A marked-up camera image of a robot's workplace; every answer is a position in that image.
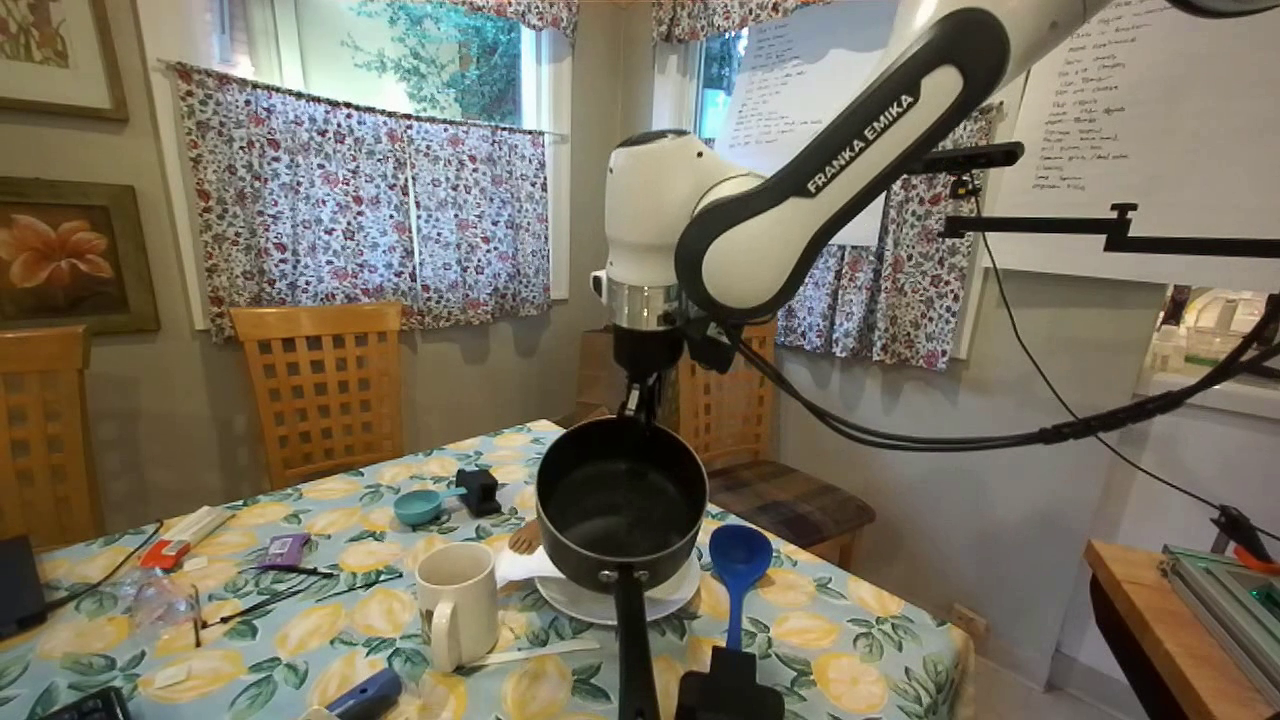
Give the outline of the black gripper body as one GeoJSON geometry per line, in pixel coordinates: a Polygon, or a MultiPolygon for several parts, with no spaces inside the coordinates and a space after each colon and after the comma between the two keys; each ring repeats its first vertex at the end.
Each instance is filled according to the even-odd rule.
{"type": "Polygon", "coordinates": [[[678,357],[683,357],[683,338],[677,333],[617,327],[613,359],[623,372],[619,410],[652,424],[662,397],[662,378],[678,365],[678,357]]]}

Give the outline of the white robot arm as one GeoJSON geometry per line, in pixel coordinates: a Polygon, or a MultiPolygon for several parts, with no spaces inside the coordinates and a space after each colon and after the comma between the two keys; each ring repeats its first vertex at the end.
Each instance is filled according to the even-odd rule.
{"type": "Polygon", "coordinates": [[[745,324],[776,315],[825,242],[918,166],[988,95],[1108,0],[944,0],[792,161],[754,177],[683,126],[613,147],[600,296],[623,367],[623,415],[652,421],[678,350],[727,365],[745,324]]]}

